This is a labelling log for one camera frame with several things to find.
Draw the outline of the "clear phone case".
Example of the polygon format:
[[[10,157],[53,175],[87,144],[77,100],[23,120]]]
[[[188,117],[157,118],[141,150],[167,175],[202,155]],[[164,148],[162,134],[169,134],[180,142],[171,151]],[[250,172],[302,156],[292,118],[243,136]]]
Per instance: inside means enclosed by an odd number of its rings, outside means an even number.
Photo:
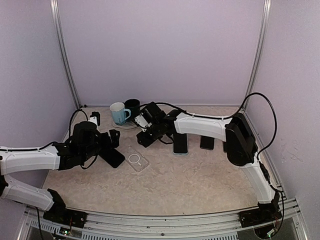
[[[150,165],[149,161],[131,145],[125,149],[123,154],[125,160],[137,173],[140,173]]]

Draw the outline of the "black phone case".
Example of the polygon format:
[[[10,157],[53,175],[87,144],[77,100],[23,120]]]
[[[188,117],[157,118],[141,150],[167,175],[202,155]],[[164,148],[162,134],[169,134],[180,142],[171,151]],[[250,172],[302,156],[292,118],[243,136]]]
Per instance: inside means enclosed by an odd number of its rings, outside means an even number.
[[[115,148],[102,149],[99,152],[99,156],[114,169],[118,168],[125,161],[125,156]]]

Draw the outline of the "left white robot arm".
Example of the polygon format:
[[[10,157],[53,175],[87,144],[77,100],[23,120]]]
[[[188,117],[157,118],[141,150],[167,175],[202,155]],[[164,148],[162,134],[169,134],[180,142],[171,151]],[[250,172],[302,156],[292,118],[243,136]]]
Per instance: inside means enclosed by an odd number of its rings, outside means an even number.
[[[84,167],[92,157],[109,160],[120,145],[120,132],[111,129],[98,131],[97,123],[82,121],[73,128],[65,142],[52,142],[38,148],[0,149],[0,197],[41,209],[63,223],[70,218],[62,197],[52,189],[31,186],[11,177],[12,173]]]

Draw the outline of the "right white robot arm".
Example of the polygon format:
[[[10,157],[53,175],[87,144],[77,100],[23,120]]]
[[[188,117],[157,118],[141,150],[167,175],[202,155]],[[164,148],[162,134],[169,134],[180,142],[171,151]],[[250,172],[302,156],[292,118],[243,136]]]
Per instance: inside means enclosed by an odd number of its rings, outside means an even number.
[[[243,114],[214,118],[144,108],[134,121],[142,129],[136,136],[137,142],[145,148],[167,136],[175,154],[186,154],[188,134],[208,138],[210,142],[221,140],[229,162],[243,170],[254,189],[258,201],[256,218],[266,222],[278,211],[280,194],[271,186],[269,172],[259,160],[255,136]]]

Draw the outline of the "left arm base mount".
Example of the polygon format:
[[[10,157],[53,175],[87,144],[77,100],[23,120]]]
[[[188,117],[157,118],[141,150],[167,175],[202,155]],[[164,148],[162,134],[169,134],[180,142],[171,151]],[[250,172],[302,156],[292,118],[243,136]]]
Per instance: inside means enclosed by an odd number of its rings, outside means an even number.
[[[43,218],[54,223],[83,229],[88,214],[83,211],[66,208],[65,202],[57,191],[50,188],[47,190],[52,196],[53,205],[43,213]]]

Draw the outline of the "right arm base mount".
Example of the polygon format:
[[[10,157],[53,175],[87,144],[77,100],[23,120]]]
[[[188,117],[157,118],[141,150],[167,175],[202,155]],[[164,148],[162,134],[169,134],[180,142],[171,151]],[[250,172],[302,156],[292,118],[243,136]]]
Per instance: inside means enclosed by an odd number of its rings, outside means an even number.
[[[242,228],[256,226],[276,219],[281,219],[283,214],[279,207],[280,193],[277,191],[271,203],[258,203],[258,208],[244,210],[239,213]]]

